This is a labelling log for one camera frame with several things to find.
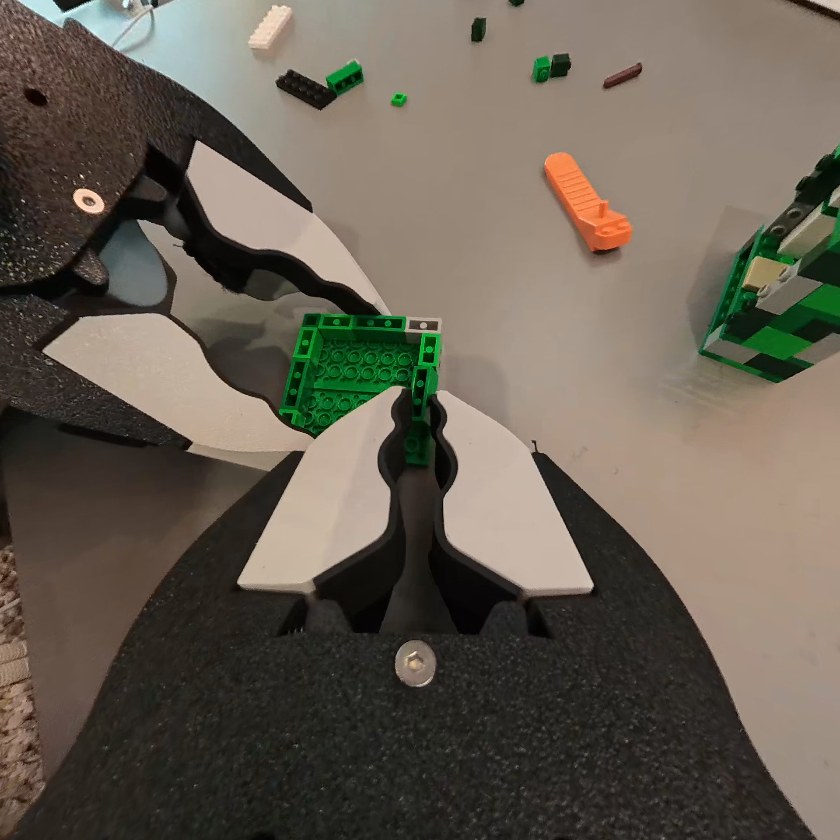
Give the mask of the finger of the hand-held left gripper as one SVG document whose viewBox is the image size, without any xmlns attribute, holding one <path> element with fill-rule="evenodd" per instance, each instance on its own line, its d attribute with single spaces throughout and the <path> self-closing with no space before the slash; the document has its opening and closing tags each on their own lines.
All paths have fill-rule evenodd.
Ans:
<svg viewBox="0 0 840 840">
<path fill-rule="evenodd" d="M 342 312 L 391 314 L 319 216 L 200 141 L 177 206 L 188 232 L 184 244 L 218 281 L 245 287 L 254 271 L 268 271 Z"/>
<path fill-rule="evenodd" d="M 265 397 L 217 373 L 202 342 L 171 316 L 81 317 L 43 353 L 186 438 L 190 453 L 284 454 L 311 445 Z"/>
</svg>

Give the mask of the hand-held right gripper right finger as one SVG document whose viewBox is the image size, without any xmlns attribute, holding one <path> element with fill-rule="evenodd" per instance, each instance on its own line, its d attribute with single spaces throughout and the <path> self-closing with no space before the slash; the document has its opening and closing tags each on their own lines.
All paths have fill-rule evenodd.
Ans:
<svg viewBox="0 0 840 840">
<path fill-rule="evenodd" d="M 429 568 L 459 634 L 478 635 L 501 604 L 588 596 L 585 567 L 535 455 L 448 391 L 429 403 L 438 485 Z"/>
</svg>

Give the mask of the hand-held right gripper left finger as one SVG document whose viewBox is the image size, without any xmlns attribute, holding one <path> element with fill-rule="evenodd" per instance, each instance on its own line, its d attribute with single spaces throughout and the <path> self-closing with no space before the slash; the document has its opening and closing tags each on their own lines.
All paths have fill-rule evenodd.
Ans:
<svg viewBox="0 0 840 840">
<path fill-rule="evenodd" d="M 303 453 L 237 585 L 336 602 L 356 631 L 378 630 L 406 561 L 397 483 L 406 466 L 408 389 L 374 396 Z"/>
</svg>

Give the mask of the green lego base plate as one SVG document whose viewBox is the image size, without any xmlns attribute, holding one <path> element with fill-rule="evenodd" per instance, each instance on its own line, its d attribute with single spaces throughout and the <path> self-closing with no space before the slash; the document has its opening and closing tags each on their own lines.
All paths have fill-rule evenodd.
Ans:
<svg viewBox="0 0 840 840">
<path fill-rule="evenodd" d="M 318 436 L 391 387 L 411 395 L 414 367 L 431 364 L 438 372 L 442 327 L 432 317 L 304 314 L 280 417 Z"/>
</svg>

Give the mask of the black lego plate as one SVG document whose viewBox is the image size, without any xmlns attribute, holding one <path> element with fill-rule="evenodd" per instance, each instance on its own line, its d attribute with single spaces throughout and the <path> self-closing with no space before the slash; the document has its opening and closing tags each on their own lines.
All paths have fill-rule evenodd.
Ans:
<svg viewBox="0 0 840 840">
<path fill-rule="evenodd" d="M 276 79 L 276 87 L 319 111 L 338 97 L 330 88 L 291 68 Z"/>
</svg>

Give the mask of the white lego brick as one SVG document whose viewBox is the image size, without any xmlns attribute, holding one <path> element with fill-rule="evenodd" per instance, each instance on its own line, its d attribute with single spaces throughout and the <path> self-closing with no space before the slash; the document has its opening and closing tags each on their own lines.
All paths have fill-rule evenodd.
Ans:
<svg viewBox="0 0 840 840">
<path fill-rule="evenodd" d="M 248 48 L 254 51 L 269 51 L 288 28 L 293 18 L 288 5 L 272 5 L 248 37 Z"/>
</svg>

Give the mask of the orange lego brick separator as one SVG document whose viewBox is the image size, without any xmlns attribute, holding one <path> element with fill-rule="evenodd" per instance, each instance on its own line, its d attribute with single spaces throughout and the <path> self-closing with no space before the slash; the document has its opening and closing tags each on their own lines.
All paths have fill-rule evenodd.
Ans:
<svg viewBox="0 0 840 840">
<path fill-rule="evenodd" d="M 631 241 L 634 229 L 627 216 L 612 209 L 609 201 L 598 195 L 570 154 L 550 154 L 543 170 L 591 252 L 621 248 Z"/>
</svg>

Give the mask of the green lego block build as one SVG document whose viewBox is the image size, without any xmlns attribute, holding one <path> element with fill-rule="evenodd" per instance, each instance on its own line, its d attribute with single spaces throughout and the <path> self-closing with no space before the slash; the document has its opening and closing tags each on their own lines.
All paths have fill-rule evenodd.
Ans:
<svg viewBox="0 0 840 840">
<path fill-rule="evenodd" d="M 698 353 L 768 382 L 839 351 L 839 149 L 736 254 Z"/>
</svg>

